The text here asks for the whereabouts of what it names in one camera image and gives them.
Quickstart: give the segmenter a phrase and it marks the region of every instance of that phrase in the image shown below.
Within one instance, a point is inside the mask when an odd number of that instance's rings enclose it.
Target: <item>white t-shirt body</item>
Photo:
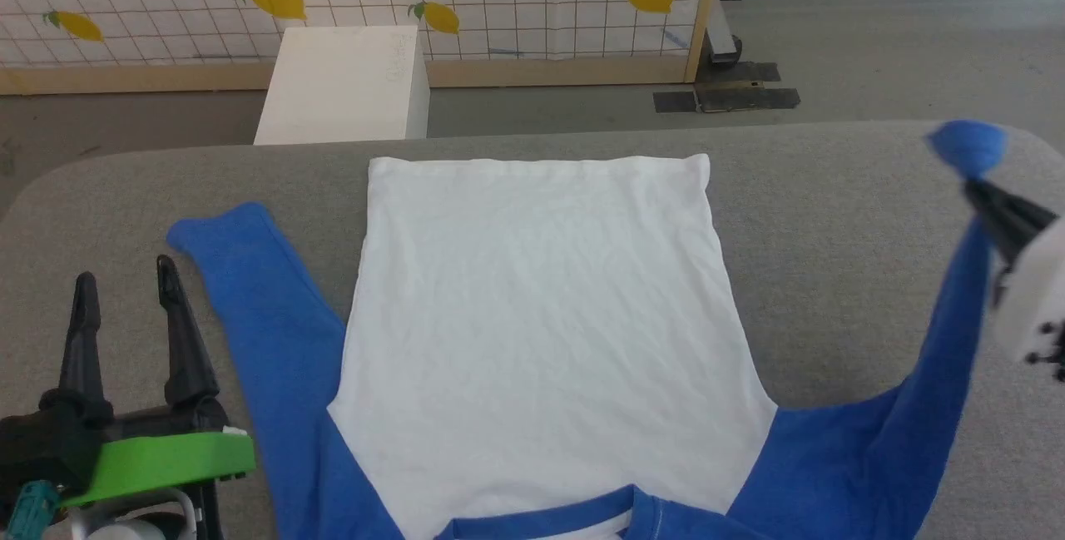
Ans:
[[[630,484],[727,511],[776,406],[708,180],[706,156],[372,162],[329,413],[405,537]]]

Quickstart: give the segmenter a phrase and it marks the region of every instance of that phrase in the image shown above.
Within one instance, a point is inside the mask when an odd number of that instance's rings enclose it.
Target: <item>wooden baseboard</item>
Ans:
[[[685,79],[687,59],[503,59],[428,62],[433,88],[528,85],[670,84]],[[26,67],[0,69],[0,94],[162,93],[265,89],[273,63],[190,66]]]

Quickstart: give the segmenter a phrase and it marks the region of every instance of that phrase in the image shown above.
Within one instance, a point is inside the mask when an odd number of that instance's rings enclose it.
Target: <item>t-shirt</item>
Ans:
[[[902,383],[777,408],[708,175],[705,157],[375,161],[346,338],[259,203],[173,226],[225,325],[280,537],[514,537],[478,535],[484,517],[635,534],[652,505],[655,539],[913,538],[965,403],[988,238],[963,238]]]
[[[638,482],[732,505],[776,413],[706,156],[370,165],[329,413],[410,539]]]

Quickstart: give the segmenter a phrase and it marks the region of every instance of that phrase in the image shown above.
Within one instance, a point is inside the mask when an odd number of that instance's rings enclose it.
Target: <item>blue sleeve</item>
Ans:
[[[972,224],[898,387],[848,405],[780,409],[730,518],[772,538],[914,538],[968,395],[989,260],[988,236]]]
[[[282,539],[402,539],[326,407],[344,324],[259,203],[186,218],[167,242],[196,262],[251,413]]]

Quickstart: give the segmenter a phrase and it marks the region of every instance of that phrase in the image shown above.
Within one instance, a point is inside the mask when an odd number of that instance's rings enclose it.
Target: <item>gray floor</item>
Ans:
[[[435,89],[429,134],[661,130],[829,119],[1012,124],[1065,150],[1063,0],[743,0],[744,59],[776,62],[793,111],[654,113],[652,89]],[[265,93],[0,97],[0,215],[34,177],[124,150],[251,143]]]

